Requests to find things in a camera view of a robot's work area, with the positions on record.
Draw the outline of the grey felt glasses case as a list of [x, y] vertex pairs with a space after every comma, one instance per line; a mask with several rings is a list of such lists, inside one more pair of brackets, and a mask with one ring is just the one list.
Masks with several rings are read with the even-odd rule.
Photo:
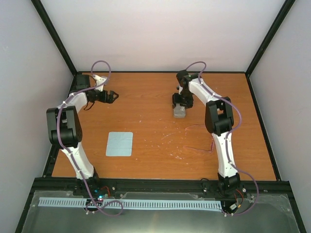
[[173, 108], [173, 116], [174, 118], [185, 118], [186, 116], [186, 108], [185, 106], [181, 106], [179, 103]]

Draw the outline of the light blue cleaning cloth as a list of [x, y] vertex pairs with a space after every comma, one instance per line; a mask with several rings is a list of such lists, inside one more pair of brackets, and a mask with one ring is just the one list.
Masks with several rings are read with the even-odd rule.
[[130, 157], [132, 146], [132, 132], [109, 132], [105, 155], [107, 157]]

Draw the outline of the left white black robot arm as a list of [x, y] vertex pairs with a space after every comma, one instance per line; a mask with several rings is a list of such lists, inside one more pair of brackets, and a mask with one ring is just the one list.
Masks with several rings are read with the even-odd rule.
[[76, 179], [84, 184], [84, 190], [90, 195], [97, 195], [101, 190], [95, 167], [88, 160], [82, 146], [83, 131], [78, 113], [89, 103], [112, 104], [119, 95], [114, 91], [104, 90], [109, 78], [98, 75], [77, 75], [65, 101], [59, 106], [46, 111], [48, 137], [54, 146], [69, 159]]

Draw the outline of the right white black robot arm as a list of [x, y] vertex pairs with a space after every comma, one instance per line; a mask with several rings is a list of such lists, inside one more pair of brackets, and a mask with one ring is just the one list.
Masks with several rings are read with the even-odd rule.
[[184, 118], [186, 110], [193, 107], [193, 96], [205, 105], [205, 127], [213, 138], [219, 162], [218, 190], [223, 196], [229, 195], [241, 183], [231, 144], [234, 126], [231, 99], [216, 94], [198, 73], [181, 70], [176, 78], [179, 86], [178, 92], [172, 95], [173, 116]]

